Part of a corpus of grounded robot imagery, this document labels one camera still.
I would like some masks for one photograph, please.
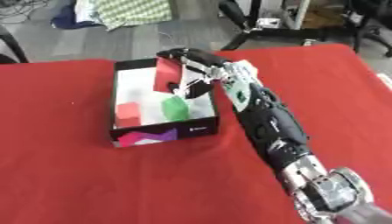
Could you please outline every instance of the green checkered fabric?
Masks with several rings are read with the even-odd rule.
[[[169,0],[92,0],[100,20],[114,30],[172,19]]]

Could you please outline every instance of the green block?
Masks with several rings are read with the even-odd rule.
[[[189,108],[179,96],[173,96],[162,102],[164,116],[170,122],[181,122],[190,119]]]

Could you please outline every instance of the red table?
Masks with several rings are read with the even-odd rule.
[[[348,166],[392,210],[392,94],[343,45],[221,52],[249,60],[328,168]],[[217,88],[220,134],[118,150],[113,62],[0,66],[0,221],[303,223]]]

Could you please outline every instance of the floor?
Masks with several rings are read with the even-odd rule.
[[[174,19],[160,24],[147,24],[106,32],[104,27],[79,30],[52,28],[50,18],[67,0],[52,0],[45,8],[35,10],[31,21],[7,24],[25,49],[31,61],[79,60],[106,58],[136,60],[154,57],[161,50],[178,46],[219,50],[237,32],[227,19],[217,16],[218,0],[171,0]],[[392,41],[392,32],[383,31]],[[287,39],[249,41],[242,48],[295,46]],[[0,45],[0,52],[6,52]],[[385,49],[366,41],[360,56],[377,73],[392,75],[392,59],[383,57]]]

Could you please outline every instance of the red cube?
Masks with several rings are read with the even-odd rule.
[[[171,93],[167,87],[169,82],[178,83],[181,81],[182,67],[168,59],[157,58],[157,73],[155,76],[154,91]]]
[[[115,108],[115,126],[128,128],[140,126],[140,109],[135,102],[119,104]]]

